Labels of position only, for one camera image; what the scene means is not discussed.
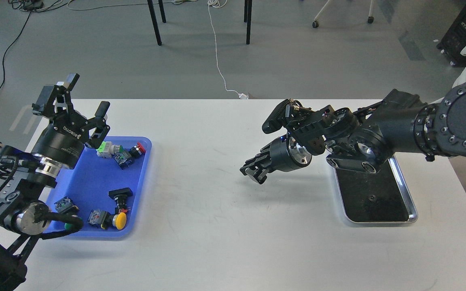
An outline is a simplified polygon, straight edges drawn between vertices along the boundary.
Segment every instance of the white table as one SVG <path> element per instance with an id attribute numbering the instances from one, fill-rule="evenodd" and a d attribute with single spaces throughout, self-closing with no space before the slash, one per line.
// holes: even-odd
<path id="1" fill-rule="evenodd" d="M 353 227 L 324 155 L 263 185 L 241 175 L 278 135 L 261 124 L 279 101 L 109 101 L 110 135 L 153 144 L 134 229 L 122 240 L 39 241 L 18 290 L 466 290 L 466 194 L 446 158 L 396 155 L 418 221 Z M 91 117 L 99 102 L 73 103 Z"/>

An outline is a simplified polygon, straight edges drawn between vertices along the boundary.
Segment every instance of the green switch component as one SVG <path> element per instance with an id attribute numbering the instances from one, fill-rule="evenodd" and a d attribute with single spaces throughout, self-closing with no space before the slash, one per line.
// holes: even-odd
<path id="1" fill-rule="evenodd" d="M 105 141 L 102 141 L 102 144 L 98 149 L 96 149 L 97 152 L 101 153 L 105 149 Z"/>

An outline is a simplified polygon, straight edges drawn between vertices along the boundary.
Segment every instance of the yellow push button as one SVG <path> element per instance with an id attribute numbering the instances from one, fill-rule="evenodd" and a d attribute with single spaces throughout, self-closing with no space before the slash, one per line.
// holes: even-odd
<path id="1" fill-rule="evenodd" d="M 125 227 L 126 222 L 127 222 L 127 216 L 123 212 L 118 213 L 112 219 L 112 225 L 118 228 L 118 230 L 122 230 Z"/>

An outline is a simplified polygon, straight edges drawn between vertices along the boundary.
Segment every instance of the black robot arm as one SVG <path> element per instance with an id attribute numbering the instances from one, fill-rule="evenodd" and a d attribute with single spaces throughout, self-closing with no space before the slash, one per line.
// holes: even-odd
<path id="1" fill-rule="evenodd" d="M 52 212 L 39 200 L 45 187 L 55 188 L 62 168 L 76 165 L 84 145 L 98 147 L 110 129 L 105 120 L 109 102 L 100 103 L 89 120 L 73 109 L 70 91 L 78 78 L 78 74 L 70 74 L 66 82 L 42 89 L 33 111 L 48 118 L 50 124 L 31 153 L 0 143 L 0 178 L 4 180 L 0 186 L 0 226 L 20 235 L 9 247 L 0 245 L 0 291 L 14 290 L 24 282 L 26 259 L 39 239 L 66 236 L 83 227 L 80 218 Z M 89 137 L 91 129 L 95 130 Z M 51 221 L 71 227 L 44 233 Z"/>
<path id="2" fill-rule="evenodd" d="M 312 155 L 325 149 L 332 167 L 367 173 L 378 173 L 395 152 L 422 153 L 427 161 L 436 155 L 466 157 L 466 83 L 450 90 L 440 103 L 423 103 L 418 95 L 392 90 L 383 101 L 354 112 L 330 105 L 313 111 L 287 99 L 272 111 L 262 130 L 268 134 L 281 127 L 287 133 L 240 168 L 260 184 L 274 170 L 307 166 Z M 277 140 L 288 142 L 277 147 Z"/>

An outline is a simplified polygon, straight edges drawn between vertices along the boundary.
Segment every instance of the white cable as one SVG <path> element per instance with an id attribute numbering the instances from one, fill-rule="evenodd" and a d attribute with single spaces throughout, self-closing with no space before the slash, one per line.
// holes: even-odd
<path id="1" fill-rule="evenodd" d="M 72 11 L 91 11 L 91 10 L 94 10 L 94 9 L 105 8 L 105 7 L 133 6 L 133 5 L 148 5 L 148 3 L 135 3 L 135 4 L 106 5 L 106 6 L 100 6 L 100 7 L 94 7 L 94 8 L 76 9 L 76 8 L 71 8 L 71 7 L 70 7 L 70 3 L 73 2 L 73 1 L 74 1 L 74 0 L 70 0 L 70 1 L 68 2 L 68 5 L 66 6 L 68 9 L 70 9 L 70 10 L 72 10 Z M 163 4 L 165 4 L 165 3 L 172 3 L 172 4 L 175 4 L 175 5 L 179 5 L 179 4 L 184 3 L 184 2 L 187 2 L 187 1 L 194 2 L 194 1 L 197 1 L 197 0 L 172 0 L 172 1 L 169 1 L 169 2 L 163 2 Z"/>
<path id="2" fill-rule="evenodd" d="M 226 2 L 224 2 L 224 4 L 220 4 L 220 2 L 218 0 L 208 0 L 208 7 L 213 7 L 213 8 L 222 8 L 224 7 L 224 5 L 226 5 L 226 3 L 228 3 L 228 0 L 226 0 Z"/>
<path id="3" fill-rule="evenodd" d="M 235 90 L 228 90 L 227 86 L 226 86 L 226 79 L 224 78 L 224 76 L 222 75 L 222 72 L 220 72 L 220 68 L 218 67 L 218 52 L 217 52 L 217 33 L 215 33 L 215 28 L 213 27 L 213 22 L 211 20 L 211 12 L 210 12 L 210 7 L 213 7 L 212 5 L 210 5 L 210 2 L 212 0 L 208 0 L 208 14 L 210 15 L 210 24 L 211 24 L 211 28 L 213 29 L 213 37 L 215 38 L 215 60 L 216 60 L 216 64 L 217 64 L 217 70 L 218 70 L 218 73 L 220 74 L 220 76 L 222 77 L 222 79 L 224 80 L 224 88 L 226 89 L 226 91 L 228 92 L 236 92 L 238 94 L 238 96 L 240 97 L 240 93 L 235 91 Z"/>
<path id="4" fill-rule="evenodd" d="M 197 0 L 172 0 L 175 5 L 183 4 L 184 2 L 196 2 Z"/>

